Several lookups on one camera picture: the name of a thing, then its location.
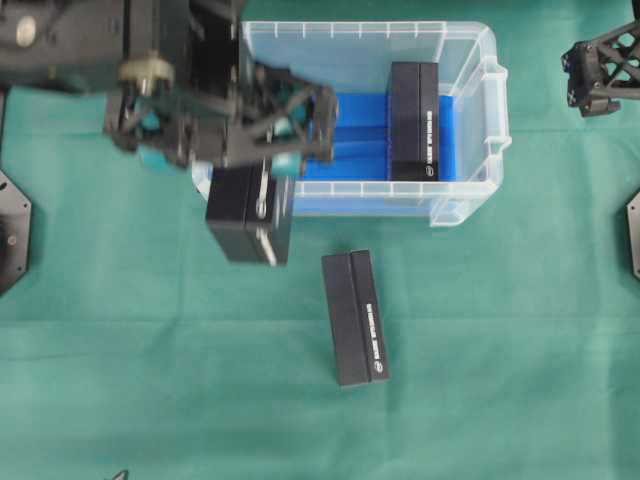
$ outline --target clear plastic bin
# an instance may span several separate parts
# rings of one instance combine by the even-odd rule
[[[464,222],[493,195],[511,144],[507,70],[496,40],[472,22],[246,22],[255,58],[344,93],[386,92],[393,61],[440,64],[441,95],[455,97],[456,182],[298,182],[297,215],[427,216]]]

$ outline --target green tablecloth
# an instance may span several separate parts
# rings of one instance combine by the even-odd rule
[[[101,136],[104,99],[14,92],[3,168],[35,218],[0,300],[0,476],[638,478],[640,104],[585,121],[560,66],[629,3],[254,0],[251,19],[481,21],[510,71],[504,184],[466,224],[296,219],[283,270],[228,265],[189,176]],[[320,257],[360,248],[393,379],[343,391]]]

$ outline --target blue foam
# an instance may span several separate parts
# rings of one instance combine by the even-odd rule
[[[456,139],[453,123],[453,97],[440,97],[440,181],[456,180]]]
[[[334,162],[309,161],[303,180],[388,180],[387,95],[338,94],[338,104]],[[453,97],[440,97],[440,172],[456,178]]]

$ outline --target metal bolt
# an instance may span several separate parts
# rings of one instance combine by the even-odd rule
[[[36,19],[30,16],[22,17],[16,29],[16,43],[22,48],[33,45],[38,31]]]

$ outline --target black box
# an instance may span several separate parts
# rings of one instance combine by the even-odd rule
[[[270,171],[264,162],[214,172],[206,219],[232,262],[287,263],[295,181]]]
[[[368,251],[322,258],[338,383],[389,379],[378,298]]]
[[[391,180],[438,181],[438,64],[394,62],[389,96]]]

